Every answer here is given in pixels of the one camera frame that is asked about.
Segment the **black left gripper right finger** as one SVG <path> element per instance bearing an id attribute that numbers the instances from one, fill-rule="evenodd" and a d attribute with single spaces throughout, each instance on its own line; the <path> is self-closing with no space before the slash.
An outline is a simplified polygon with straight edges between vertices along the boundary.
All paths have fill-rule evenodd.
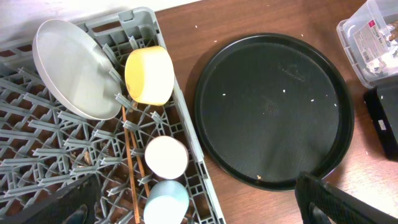
<path id="1" fill-rule="evenodd" d="M 304 224 L 397 223 L 397 218 L 358 200 L 308 172 L 300 173 L 295 185 L 295 198 Z"/>

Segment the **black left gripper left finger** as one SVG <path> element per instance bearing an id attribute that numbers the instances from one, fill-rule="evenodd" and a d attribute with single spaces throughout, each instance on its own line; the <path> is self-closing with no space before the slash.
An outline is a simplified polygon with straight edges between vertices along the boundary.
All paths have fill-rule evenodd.
<path id="1" fill-rule="evenodd" d="M 95 222 L 96 204 L 100 198 L 101 187 L 97 176 L 86 175 L 41 202 L 1 220 L 1 223 L 91 224 Z"/>

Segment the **wooden chopstick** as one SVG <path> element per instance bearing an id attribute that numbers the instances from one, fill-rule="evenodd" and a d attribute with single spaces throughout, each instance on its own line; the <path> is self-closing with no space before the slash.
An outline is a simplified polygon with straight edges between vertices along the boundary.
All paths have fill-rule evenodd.
<path id="1" fill-rule="evenodd" d="M 139 214 L 139 207 L 137 202 L 137 193 L 136 193 L 136 185 L 134 181 L 134 169 L 133 169 L 133 162 L 131 158 L 131 145 L 129 141 L 129 134 L 126 128 L 124 128 L 124 138 L 126 143 L 126 154 L 127 154 L 127 164 L 129 169 L 129 181 L 132 191 L 132 202 L 134 206 L 134 219 L 137 224 L 141 223 L 141 218 Z"/>
<path id="2" fill-rule="evenodd" d="M 130 131 L 130 135 L 131 135 L 133 148 L 137 149 L 137 142 L 136 142 L 136 139 L 135 139 L 135 135 L 134 135 L 134 133 L 132 131 Z M 144 166 L 143 166 L 142 161 L 141 161 L 141 157 L 140 156 L 136 156 L 136 159 L 137 159 L 137 163 L 138 163 L 138 166 L 139 166 L 139 171 L 140 171 L 141 177 L 145 177 L 146 174 L 145 174 Z M 146 195 L 149 196 L 149 194 L 150 194 L 149 185 L 148 184 L 144 184 L 144 189 L 146 191 Z"/>

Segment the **blue cup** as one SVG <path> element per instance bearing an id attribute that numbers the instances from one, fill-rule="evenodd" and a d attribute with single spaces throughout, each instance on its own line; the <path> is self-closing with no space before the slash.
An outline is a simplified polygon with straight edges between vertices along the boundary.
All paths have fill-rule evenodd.
<path id="1" fill-rule="evenodd" d="M 185 187 L 175 180 L 155 184 L 144 209 L 145 224 L 180 224 L 189 207 Z"/>

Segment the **pink cup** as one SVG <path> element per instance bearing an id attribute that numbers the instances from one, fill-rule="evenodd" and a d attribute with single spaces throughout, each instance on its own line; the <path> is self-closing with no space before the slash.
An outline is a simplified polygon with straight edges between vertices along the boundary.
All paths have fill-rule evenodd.
<path id="1" fill-rule="evenodd" d="M 187 148 L 170 136 L 158 136 L 146 146 L 144 153 L 150 170 L 163 179 L 177 179 L 187 169 Z"/>

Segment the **grey plate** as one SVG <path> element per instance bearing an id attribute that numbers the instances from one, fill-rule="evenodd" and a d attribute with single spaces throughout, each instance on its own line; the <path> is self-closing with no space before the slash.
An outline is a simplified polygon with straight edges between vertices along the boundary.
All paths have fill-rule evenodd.
<path id="1" fill-rule="evenodd" d="M 109 120 L 121 104 L 121 77 L 102 48 L 78 26 L 45 21 L 32 44 L 35 67 L 50 93 L 86 119 Z"/>

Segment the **yellow bowl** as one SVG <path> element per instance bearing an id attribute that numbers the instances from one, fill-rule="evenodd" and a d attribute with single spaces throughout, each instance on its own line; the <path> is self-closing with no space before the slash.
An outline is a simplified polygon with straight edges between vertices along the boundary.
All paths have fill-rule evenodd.
<path id="1" fill-rule="evenodd" d="M 134 101 L 164 105 L 174 88 L 172 59 L 161 46 L 134 50 L 127 58 L 124 77 L 128 93 Z"/>

